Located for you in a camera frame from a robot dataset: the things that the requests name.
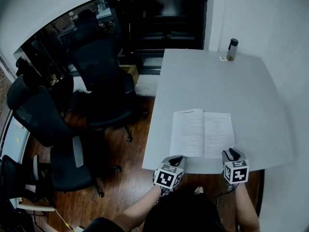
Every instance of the black cable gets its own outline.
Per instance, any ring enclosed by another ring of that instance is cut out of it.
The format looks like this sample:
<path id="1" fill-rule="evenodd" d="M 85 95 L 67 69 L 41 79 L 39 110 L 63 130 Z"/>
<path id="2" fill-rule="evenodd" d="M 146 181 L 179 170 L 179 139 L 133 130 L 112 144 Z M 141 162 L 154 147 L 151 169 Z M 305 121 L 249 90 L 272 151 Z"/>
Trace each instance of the black cable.
<path id="1" fill-rule="evenodd" d="M 235 189 L 238 187 L 238 185 L 239 185 L 239 184 L 237 184 L 236 187 L 234 186 L 233 189 L 230 190 L 230 191 L 228 191 L 228 192 L 220 193 L 219 195 L 215 196 L 213 199 L 214 199 L 214 201 L 215 201 L 215 203 L 216 203 L 216 207 L 218 207 L 219 198 L 220 198 L 222 195 L 229 194 L 229 193 L 235 191 Z"/>

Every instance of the white table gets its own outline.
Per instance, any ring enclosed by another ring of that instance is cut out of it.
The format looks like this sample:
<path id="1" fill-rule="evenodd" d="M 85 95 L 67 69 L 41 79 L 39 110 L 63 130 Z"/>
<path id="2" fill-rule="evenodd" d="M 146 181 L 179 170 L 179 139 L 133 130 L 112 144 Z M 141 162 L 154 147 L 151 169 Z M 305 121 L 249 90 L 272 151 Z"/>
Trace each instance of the white table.
<path id="1" fill-rule="evenodd" d="M 5 127 L 8 127 L 4 140 L 3 149 L 1 153 L 1 158 L 4 155 L 9 156 L 17 163 L 22 164 L 25 148 L 27 145 L 30 132 L 23 126 L 21 126 L 14 117 L 12 117 L 12 112 L 9 113 L 9 118 L 7 119 L 7 124 Z M 10 199 L 13 207 L 26 209 L 26 210 L 35 210 L 35 211 L 54 211 L 55 209 L 48 206 L 37 206 L 31 204 L 22 204 L 19 203 L 18 198 Z"/>
<path id="2" fill-rule="evenodd" d="M 235 148 L 249 159 L 250 171 L 292 161 L 286 115 L 264 62 L 239 54 L 221 62 L 225 54 L 165 50 L 143 168 L 155 170 L 169 156 L 173 113 L 193 108 L 231 114 Z M 222 159 L 186 158 L 187 173 L 222 170 Z"/>

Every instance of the sneaker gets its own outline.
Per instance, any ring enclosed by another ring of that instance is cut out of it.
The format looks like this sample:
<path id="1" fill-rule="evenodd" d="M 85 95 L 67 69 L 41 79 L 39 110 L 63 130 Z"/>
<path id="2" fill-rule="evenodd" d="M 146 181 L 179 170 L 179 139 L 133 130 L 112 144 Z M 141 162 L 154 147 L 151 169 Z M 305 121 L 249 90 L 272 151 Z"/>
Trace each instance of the sneaker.
<path id="1" fill-rule="evenodd" d="M 204 193 L 204 188 L 203 187 L 197 187 L 194 191 L 194 195 Z"/>

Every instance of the book page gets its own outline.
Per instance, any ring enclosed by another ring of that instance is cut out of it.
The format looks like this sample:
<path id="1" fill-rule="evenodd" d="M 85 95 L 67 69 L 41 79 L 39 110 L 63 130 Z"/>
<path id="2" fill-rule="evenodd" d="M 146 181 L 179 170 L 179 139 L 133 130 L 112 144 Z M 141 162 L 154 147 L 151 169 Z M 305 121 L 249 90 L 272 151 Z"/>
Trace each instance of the book page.
<path id="1" fill-rule="evenodd" d="M 192 109 L 175 112 L 173 116 L 170 156 L 203 157 L 204 111 Z"/>
<path id="2" fill-rule="evenodd" d="M 204 133 L 204 158 L 221 158 L 223 150 L 235 145 L 230 114 L 204 113 Z"/>

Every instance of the forearm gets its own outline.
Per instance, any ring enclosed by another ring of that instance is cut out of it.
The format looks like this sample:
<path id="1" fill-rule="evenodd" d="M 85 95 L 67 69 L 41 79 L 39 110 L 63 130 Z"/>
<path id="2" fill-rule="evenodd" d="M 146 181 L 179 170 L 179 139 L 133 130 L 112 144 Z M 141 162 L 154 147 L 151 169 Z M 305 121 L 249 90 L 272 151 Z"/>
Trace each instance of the forearm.
<path id="1" fill-rule="evenodd" d="M 140 226 L 160 195 L 161 188 L 155 185 L 140 200 L 117 216 L 113 222 L 126 232 Z"/>
<path id="2" fill-rule="evenodd" d="M 241 232 L 259 232 L 260 223 L 244 183 L 235 190 L 236 219 Z"/>

